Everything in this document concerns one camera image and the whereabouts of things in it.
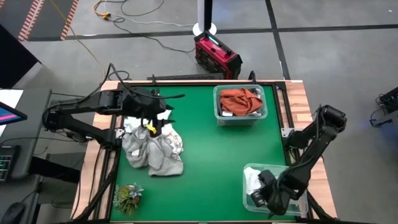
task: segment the computer monitor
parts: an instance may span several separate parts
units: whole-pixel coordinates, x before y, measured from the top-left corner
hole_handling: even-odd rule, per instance
[[[0,102],[0,125],[23,121],[27,115]]]

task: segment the small succulent plant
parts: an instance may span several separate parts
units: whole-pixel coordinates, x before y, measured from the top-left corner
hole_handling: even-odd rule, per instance
[[[138,208],[141,200],[141,192],[144,189],[134,183],[133,185],[115,186],[113,205],[125,215],[131,215]]]

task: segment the plastic container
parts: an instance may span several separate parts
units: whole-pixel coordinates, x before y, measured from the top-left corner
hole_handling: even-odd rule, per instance
[[[252,89],[256,88],[260,90],[260,99],[262,100],[263,104],[260,109],[260,116],[254,115],[246,115],[246,116],[220,116],[218,114],[218,103],[219,99],[218,96],[220,95],[221,90],[234,90],[234,89],[241,89],[247,88]],[[264,89],[259,85],[218,85],[214,87],[213,90],[213,98],[214,98],[214,114],[217,118],[217,124],[219,126],[242,126],[242,125],[254,125],[260,119],[264,119],[268,115],[267,110],[267,103],[266,103],[266,96],[264,94]]]
[[[258,171],[270,170],[275,177],[278,177],[281,172],[283,172],[287,166],[276,166],[276,165],[267,165],[267,164],[247,164],[244,166],[243,170],[246,168],[252,168]],[[246,192],[248,186],[246,185],[246,176],[243,172],[243,205],[244,207],[252,212],[264,212],[270,213],[269,209],[266,206],[256,207],[250,195]],[[304,216],[308,212],[308,200],[307,200],[307,191],[298,199],[298,200],[290,200],[289,207],[287,208],[286,215],[295,215],[295,216]]]

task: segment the yellow tag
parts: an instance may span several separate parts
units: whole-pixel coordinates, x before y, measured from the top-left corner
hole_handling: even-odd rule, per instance
[[[147,124],[147,129],[149,129],[149,131],[152,131],[154,134],[156,134],[156,128],[152,127],[152,125]]]

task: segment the orange cloth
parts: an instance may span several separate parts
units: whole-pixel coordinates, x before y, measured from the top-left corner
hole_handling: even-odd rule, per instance
[[[245,116],[262,106],[262,100],[245,88],[221,90],[220,95],[223,110],[230,111],[236,116]]]

